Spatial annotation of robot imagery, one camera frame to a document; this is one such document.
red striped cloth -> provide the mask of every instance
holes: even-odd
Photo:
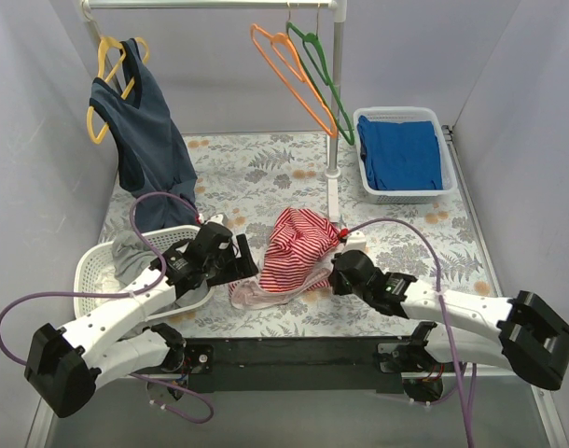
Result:
[[[269,292],[300,287],[316,263],[339,244],[338,235],[328,219],[312,210],[287,208],[274,225],[259,286]],[[328,281],[310,289],[320,287],[328,287]]]

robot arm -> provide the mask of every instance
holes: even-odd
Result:
[[[353,293],[384,315],[422,322],[409,341],[379,347],[392,371],[420,371],[451,361],[437,293],[403,273],[383,273],[358,250],[339,254],[329,277],[335,294]],[[511,369],[538,387],[557,390],[569,363],[569,325],[541,298],[516,299],[445,291],[444,301],[461,361]]]
[[[107,301],[58,329],[50,324],[40,328],[32,339],[25,378],[57,415],[65,417],[84,406],[98,387],[133,371],[158,365],[176,370],[183,363],[186,343],[168,325],[153,325],[135,338],[118,340],[203,282],[212,287],[256,275],[245,236],[237,236],[238,254],[232,236],[226,227],[210,221],[185,249],[180,242],[162,254],[165,277],[145,294]],[[151,285],[159,269],[156,259],[123,292]]]

floral tablecloth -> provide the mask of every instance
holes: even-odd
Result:
[[[198,173],[197,205],[205,216],[225,213],[234,233],[244,232],[254,257],[263,253],[276,218],[287,207],[326,213],[326,138],[320,133],[186,137]],[[440,256],[443,285],[487,295],[488,279],[475,234],[459,192],[439,203],[375,205],[361,187],[357,155],[340,142],[340,210],[348,227],[374,217],[404,219],[423,231]],[[129,228],[132,196],[118,183],[104,222],[101,242]],[[383,270],[412,273],[434,282],[432,260],[410,230],[394,224],[364,229],[368,254]],[[379,336],[410,334],[416,323],[380,315],[355,296],[326,289],[306,293],[287,305],[242,311],[229,302],[226,287],[195,312],[169,319],[185,337]]]

clothes hanger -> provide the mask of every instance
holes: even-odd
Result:
[[[289,20],[290,20],[290,17],[291,17],[291,10],[290,10],[290,6],[289,6]],[[324,131],[326,131],[326,133],[328,135],[330,135],[331,137],[336,137],[338,134],[337,124],[336,124],[336,121],[334,120],[334,117],[332,116],[332,112],[330,112],[330,110],[328,109],[326,102],[324,101],[324,98],[322,97],[322,95],[315,89],[312,82],[307,77],[307,74],[306,74],[305,70],[303,69],[303,66],[301,65],[301,61],[299,59],[299,55],[297,53],[297,50],[295,49],[295,45],[293,45],[293,42],[291,41],[291,39],[289,39],[288,35],[286,35],[284,33],[277,33],[276,35],[271,35],[270,33],[268,33],[266,30],[262,29],[256,23],[251,25],[250,32],[251,32],[251,40],[254,42],[254,45],[256,46],[257,50],[260,52],[260,54],[266,60],[268,65],[270,67],[272,67],[272,70],[274,70],[274,73],[276,73],[276,75],[281,79],[281,81],[283,81],[283,83],[286,85],[286,87],[288,87],[288,89],[291,91],[291,93],[293,93],[293,95],[295,95],[297,100],[301,103],[301,105],[303,105],[303,107],[305,107],[305,110],[307,110],[310,113],[312,118],[320,125],[320,127]],[[286,77],[280,72],[280,70],[278,69],[278,67],[276,66],[274,61],[270,58],[270,56],[268,54],[266,54],[266,51],[264,51],[264,49],[261,47],[261,45],[259,45],[259,43],[256,40],[256,35],[255,35],[256,32],[260,33],[261,35],[263,35],[264,37],[266,37],[270,41],[270,45],[272,47],[272,50],[276,53],[276,56],[278,56],[278,58],[284,63],[284,65],[286,65],[286,67],[293,73],[295,78],[298,81],[302,82],[303,84],[307,84],[307,86],[312,91],[313,96],[315,96],[315,98],[319,101],[320,106],[326,112],[326,114],[328,116],[328,120],[329,120],[329,126],[326,125],[317,116],[317,114],[312,110],[312,108],[305,102],[305,100],[303,100],[301,95],[298,94],[298,92],[291,85],[291,83],[288,81],[288,79],[286,79]],[[280,47],[284,48],[286,51],[288,51],[288,53],[291,55],[293,62],[295,63],[295,66],[297,68],[293,67],[289,63],[289,61],[285,58],[285,56],[277,48],[277,46],[280,46]]]
[[[147,42],[145,42],[145,40],[142,37],[136,37],[135,42],[141,44],[146,49],[146,55],[144,56],[144,59],[142,59],[142,62],[147,63],[147,60],[150,58],[150,48],[148,47]],[[119,49],[121,55],[120,58],[118,58],[118,62],[113,66],[108,76],[104,79],[105,83],[108,83],[113,78],[113,76],[117,73],[118,68],[121,67],[123,61],[125,61],[125,58],[127,57],[127,51],[125,51],[123,44],[121,44],[119,41],[117,41],[114,37],[111,37],[110,35],[102,36],[100,39],[100,46],[98,47],[98,77],[104,76],[106,54],[110,49]],[[129,84],[127,84],[127,87],[125,87],[125,90],[120,95],[120,97],[123,100],[127,98],[129,93],[132,91],[134,85],[135,85],[135,77],[132,77],[131,81],[129,81]],[[86,116],[88,134],[90,135],[90,139],[93,143],[95,143],[96,145],[100,145],[100,143],[104,140],[106,133],[108,132],[108,123],[105,123],[100,132],[98,133],[98,135],[96,135],[94,133],[93,123],[92,123],[93,117],[94,117],[94,108],[90,106],[88,107],[88,114]]]
[[[310,74],[310,71],[307,68],[307,65],[303,62],[303,59],[301,59],[301,57],[299,55],[299,61],[301,62],[301,66],[303,67],[303,70],[305,71],[307,78],[310,80],[314,89],[320,95],[322,102],[328,108],[328,111],[330,112],[330,114],[332,115],[333,119],[336,122],[336,125],[337,125],[337,128],[339,129],[340,134],[346,140],[346,142],[352,146],[355,144],[354,126],[351,123],[351,120],[349,119],[349,116],[347,115],[347,112],[344,109],[344,106],[342,105],[342,101],[340,100],[340,95],[339,95],[338,89],[334,86],[334,82],[332,82],[332,78],[330,77],[330,74],[328,73],[328,64],[326,61],[326,55],[324,54],[324,49],[322,48],[322,44],[320,43],[320,39],[318,38],[319,23],[320,23],[320,6],[318,4],[318,13],[317,13],[317,20],[316,20],[316,25],[315,25],[315,34],[314,33],[307,33],[307,34],[302,33],[300,31],[300,29],[291,22],[290,17],[286,23],[286,33],[287,33],[287,35],[290,35],[290,32],[292,31],[301,39],[301,42],[303,44],[303,49],[305,49],[305,53],[307,54],[308,58],[312,62],[313,68],[315,68],[315,71],[317,72],[317,74],[322,79],[322,82],[324,82],[324,84],[326,84],[330,88],[330,92],[332,93],[332,95],[334,97],[334,101],[337,102],[337,106],[339,107],[340,114],[344,118],[344,121],[346,124],[346,129],[348,129],[349,132],[346,132],[345,127],[340,124],[340,121],[337,118],[337,114],[332,112],[332,109],[328,105],[326,99],[324,98],[324,95],[320,92],[320,89],[315,84],[315,81],[313,80],[312,75]],[[316,54],[318,55],[318,59],[320,61],[319,64],[313,58],[312,54],[310,53],[310,46],[315,50]]]

gray wall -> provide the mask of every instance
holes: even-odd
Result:
[[[48,0],[0,0],[0,310],[37,290],[66,290],[92,245],[116,170],[116,150],[84,131],[90,77]],[[33,332],[72,316],[70,299],[21,306],[5,339],[26,357]],[[36,393],[0,353],[0,447],[18,447]]]
[[[520,2],[455,131],[505,294],[569,322],[569,0]],[[569,372],[554,397],[569,439]]]
[[[94,75],[96,52],[73,5],[51,0]],[[454,124],[519,0],[349,0],[342,96],[351,113],[371,105],[421,105]],[[276,33],[284,10],[98,10],[104,33],[144,37],[149,65],[183,133],[317,129],[249,37],[259,23]],[[294,10],[302,30],[315,10]],[[332,14],[320,14],[332,49]]]

